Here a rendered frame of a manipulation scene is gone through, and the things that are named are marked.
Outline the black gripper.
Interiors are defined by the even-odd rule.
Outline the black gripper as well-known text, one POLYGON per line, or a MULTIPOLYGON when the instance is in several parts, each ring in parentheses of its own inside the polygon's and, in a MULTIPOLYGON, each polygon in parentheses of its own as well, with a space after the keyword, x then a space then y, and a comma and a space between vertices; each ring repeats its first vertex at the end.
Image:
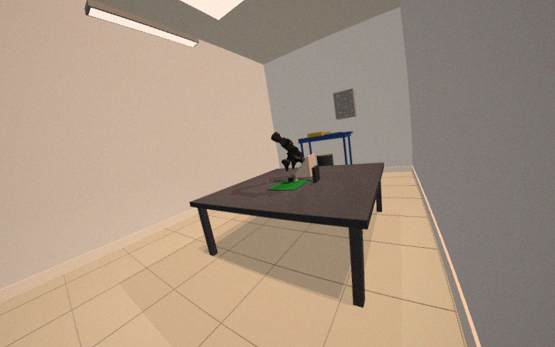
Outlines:
POLYGON ((284 167, 285 167, 286 171, 288 171, 288 166, 290 165, 290 162, 291 162, 291 165, 292 165, 292 169, 295 168, 295 164, 296 164, 296 162, 292 159, 292 155, 294 156, 295 154, 288 152, 287 155, 288 155, 288 158, 286 160, 281 161, 281 163, 284 164, 284 167))

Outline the green circuit board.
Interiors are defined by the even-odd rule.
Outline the green circuit board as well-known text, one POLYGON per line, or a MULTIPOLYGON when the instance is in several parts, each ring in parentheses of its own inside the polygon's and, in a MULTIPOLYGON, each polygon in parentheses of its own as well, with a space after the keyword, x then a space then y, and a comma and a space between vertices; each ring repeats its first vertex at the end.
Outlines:
POLYGON ((295 191, 296 189, 301 187, 303 184, 307 183, 309 180, 311 180, 311 179, 298 180, 298 178, 296 178, 292 182, 288 182, 288 180, 284 180, 284 181, 280 182, 279 184, 269 188, 268 190, 270 190, 270 191, 295 191))

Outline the black cooling fan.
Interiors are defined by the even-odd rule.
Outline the black cooling fan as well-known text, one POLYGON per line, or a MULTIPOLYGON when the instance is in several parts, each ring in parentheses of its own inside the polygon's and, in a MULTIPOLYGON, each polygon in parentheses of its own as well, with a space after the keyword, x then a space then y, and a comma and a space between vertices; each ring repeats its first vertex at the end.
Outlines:
POLYGON ((313 183, 317 183, 320 180, 319 165, 315 165, 312 168, 313 183))

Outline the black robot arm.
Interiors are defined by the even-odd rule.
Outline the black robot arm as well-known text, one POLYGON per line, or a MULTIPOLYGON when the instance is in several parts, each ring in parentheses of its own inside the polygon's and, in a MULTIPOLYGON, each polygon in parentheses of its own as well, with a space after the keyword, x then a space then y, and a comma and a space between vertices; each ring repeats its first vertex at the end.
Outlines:
POLYGON ((283 148, 285 148, 289 153, 295 154, 292 155, 292 159, 297 163, 303 163, 305 158, 303 157, 303 153, 298 151, 298 147, 293 145, 293 142, 290 139, 282 138, 278 132, 274 132, 271 136, 271 139, 276 143, 280 143, 283 148), (291 142, 291 143, 290 143, 291 142))

